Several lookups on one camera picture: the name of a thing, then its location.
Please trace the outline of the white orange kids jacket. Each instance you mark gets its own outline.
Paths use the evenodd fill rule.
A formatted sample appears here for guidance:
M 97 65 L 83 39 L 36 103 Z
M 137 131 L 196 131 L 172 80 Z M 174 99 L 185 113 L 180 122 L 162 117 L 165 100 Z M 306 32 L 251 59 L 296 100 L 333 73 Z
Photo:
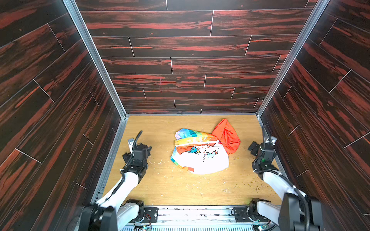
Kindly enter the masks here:
M 229 155 L 237 151 L 240 139 L 227 119 L 212 133 L 181 129 L 175 134 L 171 161 L 193 174 L 206 175 L 229 167 Z

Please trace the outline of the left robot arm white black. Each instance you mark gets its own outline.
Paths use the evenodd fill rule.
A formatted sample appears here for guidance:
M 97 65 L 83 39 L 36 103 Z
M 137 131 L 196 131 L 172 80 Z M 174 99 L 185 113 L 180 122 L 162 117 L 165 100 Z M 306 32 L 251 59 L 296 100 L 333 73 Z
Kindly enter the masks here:
M 125 202 L 125 199 L 144 177 L 151 149 L 134 143 L 131 152 L 122 156 L 125 166 L 120 170 L 120 180 L 94 205 L 84 208 L 79 231 L 120 231 L 129 222 L 144 220 L 144 202 L 134 199 Z

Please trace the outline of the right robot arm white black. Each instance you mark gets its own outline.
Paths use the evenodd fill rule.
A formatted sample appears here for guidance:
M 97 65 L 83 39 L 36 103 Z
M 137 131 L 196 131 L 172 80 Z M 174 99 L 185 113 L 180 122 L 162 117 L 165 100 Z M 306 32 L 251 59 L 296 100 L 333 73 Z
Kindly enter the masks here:
M 248 219 L 252 222 L 269 220 L 281 231 L 322 231 L 321 202 L 299 190 L 272 164 L 277 155 L 275 142 L 275 137 L 261 144 L 252 142 L 248 150 L 255 156 L 253 172 L 276 192 L 282 203 L 278 206 L 254 198 L 247 209 Z

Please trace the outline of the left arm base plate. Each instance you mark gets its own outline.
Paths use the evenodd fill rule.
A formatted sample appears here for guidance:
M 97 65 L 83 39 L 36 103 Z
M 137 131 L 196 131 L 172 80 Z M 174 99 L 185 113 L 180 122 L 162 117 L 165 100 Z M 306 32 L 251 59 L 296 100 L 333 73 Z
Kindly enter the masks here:
M 159 208 L 156 207 L 145 207 L 144 208 L 144 220 L 145 224 L 157 223 L 158 221 Z

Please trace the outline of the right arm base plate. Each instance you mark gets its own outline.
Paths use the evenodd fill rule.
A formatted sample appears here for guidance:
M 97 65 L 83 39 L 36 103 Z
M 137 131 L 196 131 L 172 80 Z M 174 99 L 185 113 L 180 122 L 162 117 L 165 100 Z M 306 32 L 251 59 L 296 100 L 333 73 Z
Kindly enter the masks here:
M 231 210 L 231 214 L 234 216 L 236 223 L 251 222 L 249 207 L 234 207 Z

